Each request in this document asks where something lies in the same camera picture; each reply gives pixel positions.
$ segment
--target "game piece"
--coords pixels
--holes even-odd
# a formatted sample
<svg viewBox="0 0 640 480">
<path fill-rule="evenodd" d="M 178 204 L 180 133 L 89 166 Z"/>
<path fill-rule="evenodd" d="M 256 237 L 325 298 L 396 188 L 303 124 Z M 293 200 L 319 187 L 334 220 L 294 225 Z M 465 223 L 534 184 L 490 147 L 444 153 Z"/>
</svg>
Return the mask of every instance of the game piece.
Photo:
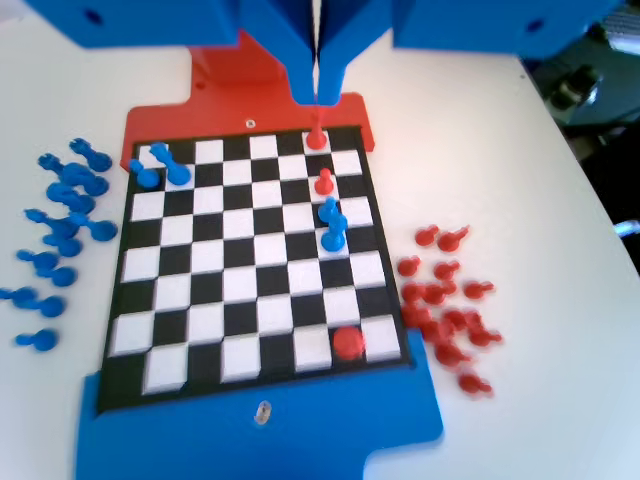
<svg viewBox="0 0 640 480">
<path fill-rule="evenodd" d="M 21 333 L 14 341 L 20 347 L 33 345 L 38 352 L 48 352 L 58 344 L 58 333 L 51 328 L 44 328 L 33 335 Z"/>
<path fill-rule="evenodd" d="M 160 175 L 155 170 L 144 168 L 139 160 L 132 158 L 129 169 L 136 174 L 136 182 L 142 188 L 152 189 L 160 184 Z"/>
<path fill-rule="evenodd" d="M 18 250 L 16 257 L 23 262 L 32 262 L 36 270 L 56 268 L 60 260 L 60 257 L 53 252 L 33 253 L 29 250 Z"/>
<path fill-rule="evenodd" d="M 341 327 L 333 334 L 333 349 L 341 360 L 350 362 L 362 357 L 364 338 L 356 327 Z"/>
<path fill-rule="evenodd" d="M 108 242 L 118 234 L 118 227 L 115 223 L 109 220 L 101 220 L 99 222 L 93 222 L 89 220 L 89 217 L 81 213 L 71 213 L 69 215 L 69 221 L 76 225 L 89 228 L 91 231 L 91 238 L 98 242 Z"/>
<path fill-rule="evenodd" d="M 441 281 L 451 280 L 459 268 L 460 264 L 455 260 L 449 263 L 440 262 L 433 267 L 433 276 Z"/>
<path fill-rule="evenodd" d="M 58 247 L 58 253 L 63 257 L 75 257 L 82 251 L 82 242 L 75 238 L 63 238 L 57 235 L 45 235 L 42 238 L 45 245 Z"/>
<path fill-rule="evenodd" d="M 167 180 L 174 185 L 184 185 L 191 180 L 191 172 L 187 167 L 176 163 L 173 155 L 164 143 L 154 143 L 150 148 L 151 154 L 167 166 Z"/>
<path fill-rule="evenodd" d="M 93 150 L 91 144 L 83 138 L 76 138 L 69 142 L 69 148 L 78 155 L 86 158 L 89 168 L 95 172 L 106 172 L 111 168 L 111 164 L 113 163 L 111 157 L 106 153 Z"/>
<path fill-rule="evenodd" d="M 438 248 L 443 252 L 455 252 L 460 246 L 460 240 L 469 234 L 469 226 L 461 228 L 457 232 L 444 232 L 438 237 Z"/>
<path fill-rule="evenodd" d="M 463 291 L 467 298 L 471 300 L 480 300 L 487 292 L 495 290 L 495 286 L 491 282 L 467 282 L 464 284 Z"/>
<path fill-rule="evenodd" d="M 435 225 L 418 230 L 416 233 L 416 243 L 421 247 L 432 245 L 433 242 L 436 241 L 436 235 L 439 231 L 440 229 Z"/>
<path fill-rule="evenodd" d="M 403 258 L 398 262 L 398 273 L 403 277 L 413 277 L 420 266 L 420 257 Z"/>
<path fill-rule="evenodd" d="M 24 211 L 29 220 L 35 223 L 44 223 L 51 228 L 51 233 L 58 237 L 72 238 L 78 233 L 78 226 L 71 223 L 66 218 L 56 220 L 49 218 L 46 213 L 35 208 L 29 208 Z"/>
<path fill-rule="evenodd" d="M 327 252 L 339 252 L 346 243 L 344 235 L 347 229 L 347 217 L 341 213 L 329 220 L 329 230 L 322 234 L 320 243 Z"/>
<path fill-rule="evenodd" d="M 52 202 L 59 202 L 72 212 L 89 213 L 96 206 L 96 202 L 89 195 L 80 195 L 69 185 L 52 183 L 47 188 L 47 198 Z"/>
<path fill-rule="evenodd" d="M 329 195 L 333 191 L 333 182 L 331 181 L 331 170 L 323 168 L 320 170 L 320 176 L 314 184 L 318 195 Z"/>
</svg>

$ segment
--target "red piece on board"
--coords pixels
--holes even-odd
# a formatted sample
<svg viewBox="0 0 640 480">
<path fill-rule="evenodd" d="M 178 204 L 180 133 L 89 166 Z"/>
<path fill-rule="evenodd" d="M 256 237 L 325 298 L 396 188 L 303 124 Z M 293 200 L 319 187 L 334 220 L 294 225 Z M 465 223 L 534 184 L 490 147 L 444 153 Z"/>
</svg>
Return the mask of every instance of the red piece on board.
<svg viewBox="0 0 640 480">
<path fill-rule="evenodd" d="M 428 247 L 436 241 L 436 235 L 440 229 L 436 225 L 418 230 L 416 233 L 416 243 L 421 247 Z"/>
<path fill-rule="evenodd" d="M 460 240 L 469 233 L 469 227 L 461 228 L 457 232 L 444 232 L 438 237 L 438 248 L 443 252 L 455 252 L 460 246 Z"/>
<path fill-rule="evenodd" d="M 420 263 L 420 257 L 403 258 L 398 262 L 398 273 L 403 277 L 413 277 Z"/>
<path fill-rule="evenodd" d="M 364 353 L 364 337 L 356 327 L 339 328 L 333 334 L 333 349 L 342 360 L 356 360 Z"/>
</svg>

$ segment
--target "black square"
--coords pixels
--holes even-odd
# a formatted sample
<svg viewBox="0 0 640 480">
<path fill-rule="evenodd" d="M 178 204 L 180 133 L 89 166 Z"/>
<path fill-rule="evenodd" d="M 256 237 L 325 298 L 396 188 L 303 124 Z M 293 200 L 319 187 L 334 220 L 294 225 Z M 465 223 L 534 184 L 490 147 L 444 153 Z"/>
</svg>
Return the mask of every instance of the black square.
<svg viewBox="0 0 640 480">
<path fill-rule="evenodd" d="M 207 163 L 205 165 L 196 165 L 195 168 L 195 187 L 215 187 L 222 185 L 222 164 Z"/>
<path fill-rule="evenodd" d="M 279 180 L 280 167 L 277 158 L 253 160 L 251 162 L 251 181 L 266 182 L 267 180 Z"/>
<path fill-rule="evenodd" d="M 162 220 L 144 220 L 131 222 L 125 227 L 123 236 L 126 237 L 127 248 L 153 247 L 160 245 L 160 231 Z"/>
<path fill-rule="evenodd" d="M 291 297 L 291 315 L 294 327 L 327 323 L 322 295 Z"/>
<path fill-rule="evenodd" d="M 191 276 L 191 305 L 222 301 L 222 272 Z"/>
<path fill-rule="evenodd" d="M 324 288 L 353 285 L 351 262 L 348 258 L 320 262 L 320 276 Z"/>
<path fill-rule="evenodd" d="M 311 201 L 309 180 L 287 180 L 280 182 L 280 190 L 282 191 L 283 205 Z"/>
<path fill-rule="evenodd" d="M 373 252 L 378 249 L 376 232 L 372 226 L 347 228 L 350 253 Z"/>
<path fill-rule="evenodd" d="M 287 260 L 303 260 L 317 258 L 318 246 L 315 232 L 288 233 L 285 235 L 287 243 Z"/>
<path fill-rule="evenodd" d="M 225 210 L 237 210 L 239 208 L 251 208 L 253 206 L 251 185 L 234 185 L 223 188 L 222 195 Z"/>
<path fill-rule="evenodd" d="M 127 282 L 118 285 L 117 314 L 146 312 L 153 309 L 155 280 Z"/>
<path fill-rule="evenodd" d="M 222 238 L 222 213 L 194 215 L 193 241 L 220 240 Z"/>
<path fill-rule="evenodd" d="M 283 231 L 282 208 L 261 208 L 253 211 L 253 233 L 264 235 Z"/>
<path fill-rule="evenodd" d="M 156 313 L 153 322 L 153 346 L 173 345 L 187 340 L 187 311 Z"/>
<path fill-rule="evenodd" d="M 253 238 L 224 241 L 224 268 L 255 264 Z"/>
<path fill-rule="evenodd" d="M 258 331 L 256 303 L 233 303 L 224 306 L 224 336 L 244 335 Z"/>
<path fill-rule="evenodd" d="M 304 153 L 301 132 L 278 133 L 276 135 L 278 155 L 300 155 Z"/>
<path fill-rule="evenodd" d="M 258 296 L 289 293 L 289 274 L 286 265 L 260 267 L 256 270 L 258 278 Z"/>
<path fill-rule="evenodd" d="M 250 158 L 251 148 L 249 147 L 248 136 L 226 137 L 222 141 L 222 159 L 224 161 L 248 160 Z"/>
<path fill-rule="evenodd" d="M 193 213 L 193 190 L 165 192 L 164 216 L 189 215 Z"/>
<path fill-rule="evenodd" d="M 159 275 L 189 273 L 191 271 L 191 244 L 162 247 Z"/>
<path fill-rule="evenodd" d="M 363 288 L 356 290 L 358 309 L 362 318 L 377 317 L 391 313 L 389 292 L 385 287 Z"/>
</svg>

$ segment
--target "pawn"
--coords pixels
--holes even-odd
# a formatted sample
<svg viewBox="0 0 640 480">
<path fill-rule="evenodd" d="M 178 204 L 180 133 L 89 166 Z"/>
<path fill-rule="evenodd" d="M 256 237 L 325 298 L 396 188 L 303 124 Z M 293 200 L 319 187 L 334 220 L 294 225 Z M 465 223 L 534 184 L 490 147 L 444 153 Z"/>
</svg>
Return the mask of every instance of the pawn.
<svg viewBox="0 0 640 480">
<path fill-rule="evenodd" d="M 139 160 L 132 158 L 129 162 L 129 168 L 136 174 L 136 182 L 142 188 L 152 189 L 160 184 L 160 175 L 155 170 L 144 168 Z"/>
</svg>

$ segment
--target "red pawn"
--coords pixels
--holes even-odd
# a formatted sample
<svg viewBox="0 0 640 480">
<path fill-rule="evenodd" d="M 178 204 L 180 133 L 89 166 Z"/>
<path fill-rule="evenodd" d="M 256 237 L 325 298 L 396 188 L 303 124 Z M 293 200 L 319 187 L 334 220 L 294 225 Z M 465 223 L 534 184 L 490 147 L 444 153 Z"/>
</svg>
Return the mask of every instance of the red pawn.
<svg viewBox="0 0 640 480">
<path fill-rule="evenodd" d="M 460 240 L 467 236 L 469 227 L 461 228 L 457 232 L 445 232 L 438 237 L 438 247 L 443 252 L 455 252 L 460 246 Z"/>
</svg>

